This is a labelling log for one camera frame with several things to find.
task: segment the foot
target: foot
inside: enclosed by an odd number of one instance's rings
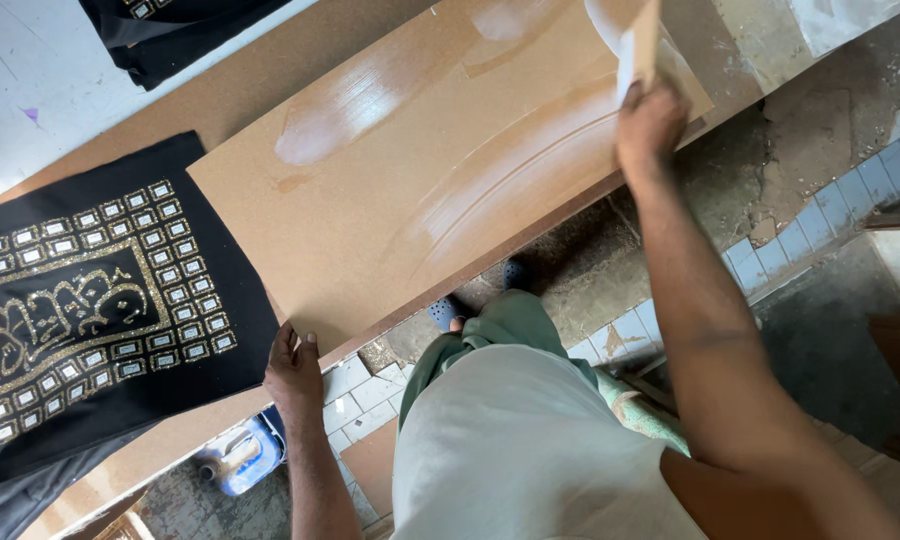
[[[520,289],[529,292],[532,284],[533,276],[527,265],[512,258],[504,263],[504,291]]]
[[[459,332],[463,329],[469,310],[456,296],[450,294],[434,302],[427,313],[444,332]]]

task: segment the brown board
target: brown board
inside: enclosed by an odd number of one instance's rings
[[[604,38],[641,5],[444,0],[188,170],[330,365],[619,184]]]

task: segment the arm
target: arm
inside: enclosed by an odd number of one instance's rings
[[[668,162],[689,104],[660,81],[630,88],[617,152],[636,200],[650,288],[695,460],[783,485],[828,535],[900,538],[900,525],[769,370],[743,294],[690,215]]]
[[[323,376],[316,334],[307,335],[293,350],[297,341],[296,331],[287,321],[273,341],[264,379],[287,431],[292,537],[361,540],[353,500],[324,433]]]

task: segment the hand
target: hand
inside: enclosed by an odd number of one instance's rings
[[[323,375],[320,374],[316,334],[307,334],[299,346],[298,341],[289,320],[280,326],[270,349],[264,388],[273,398],[288,432],[313,422],[318,422],[322,430]]]
[[[620,108],[617,157],[628,181],[644,168],[659,167],[669,159],[683,137],[690,102],[669,80],[657,77],[644,92],[636,80],[626,92]]]

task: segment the person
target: person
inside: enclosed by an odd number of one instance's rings
[[[669,82],[636,82],[616,152],[692,457],[623,427],[540,301],[513,288],[453,320],[414,369],[393,539],[900,538],[770,373],[744,296],[681,198],[669,161],[688,111]],[[292,535],[361,538],[324,434],[316,336],[298,341],[287,322],[264,381],[287,429]]]

